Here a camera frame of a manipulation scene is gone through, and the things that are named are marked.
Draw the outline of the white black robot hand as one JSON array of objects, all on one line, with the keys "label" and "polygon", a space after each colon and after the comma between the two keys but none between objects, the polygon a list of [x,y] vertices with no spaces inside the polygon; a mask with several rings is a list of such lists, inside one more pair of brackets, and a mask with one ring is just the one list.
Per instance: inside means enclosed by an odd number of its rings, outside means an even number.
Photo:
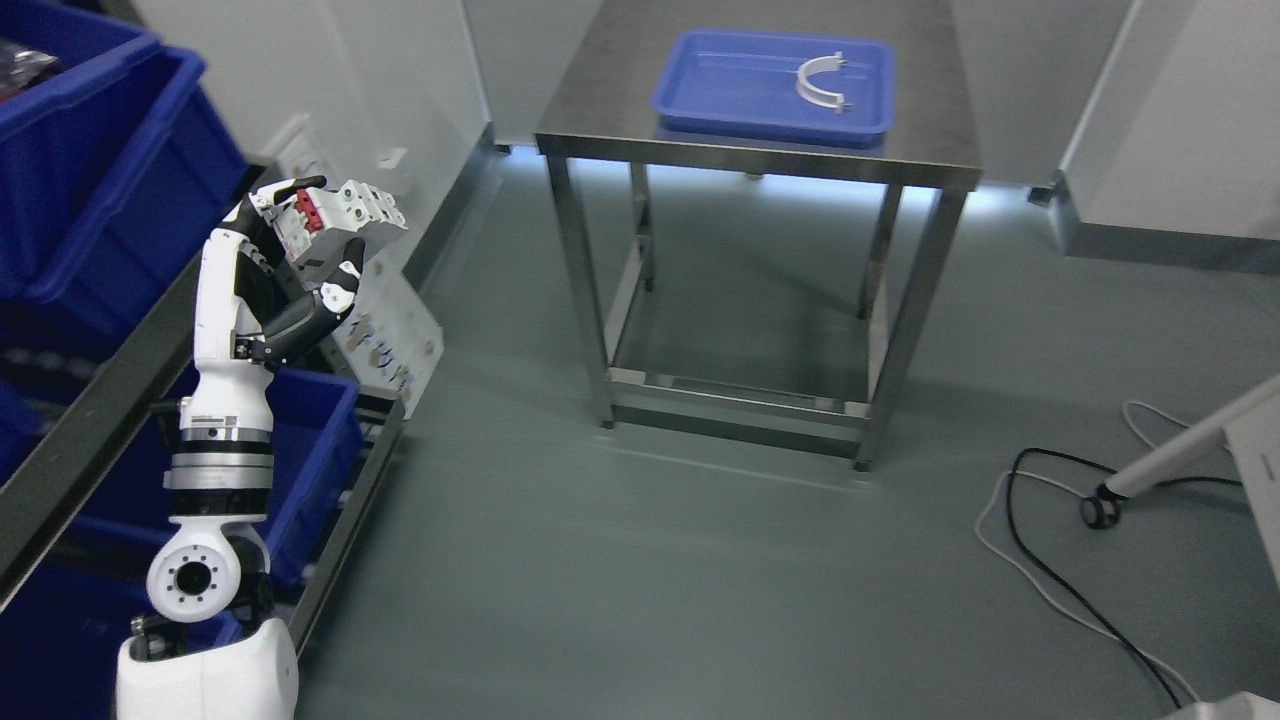
[{"label": "white black robot hand", "polygon": [[355,309],[365,242],[351,237],[334,272],[276,305],[284,249],[273,222],[325,176],[264,184],[230,205],[206,238],[195,300],[198,384],[180,405],[182,439],[264,441],[273,429],[265,391],[276,370],[315,347]]}]

